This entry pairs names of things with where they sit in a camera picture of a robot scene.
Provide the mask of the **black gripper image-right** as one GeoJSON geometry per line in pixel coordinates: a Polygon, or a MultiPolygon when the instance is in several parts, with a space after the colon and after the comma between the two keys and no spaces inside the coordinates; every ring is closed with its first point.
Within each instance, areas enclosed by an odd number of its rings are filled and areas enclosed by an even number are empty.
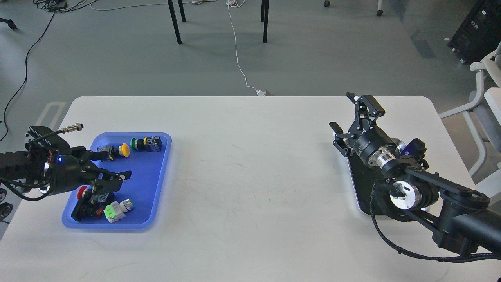
{"type": "Polygon", "coordinates": [[[338,123],[330,122],[333,130],[333,145],[344,157],[358,156],[367,166],[383,168],[399,155],[397,145],[377,125],[376,120],[386,114],[385,109],[372,95],[357,96],[346,93],[354,104],[354,121],[344,133],[338,123]]]}

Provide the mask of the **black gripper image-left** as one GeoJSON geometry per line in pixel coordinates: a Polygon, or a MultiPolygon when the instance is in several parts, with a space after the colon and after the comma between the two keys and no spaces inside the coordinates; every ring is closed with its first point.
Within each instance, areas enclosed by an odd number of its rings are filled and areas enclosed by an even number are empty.
{"type": "Polygon", "coordinates": [[[115,173],[95,166],[91,161],[109,162],[117,157],[114,147],[98,147],[97,151],[85,147],[73,147],[73,156],[61,155],[52,163],[45,163],[45,194],[48,196],[74,191],[91,185],[93,195],[105,195],[120,190],[132,171],[115,173]]]}

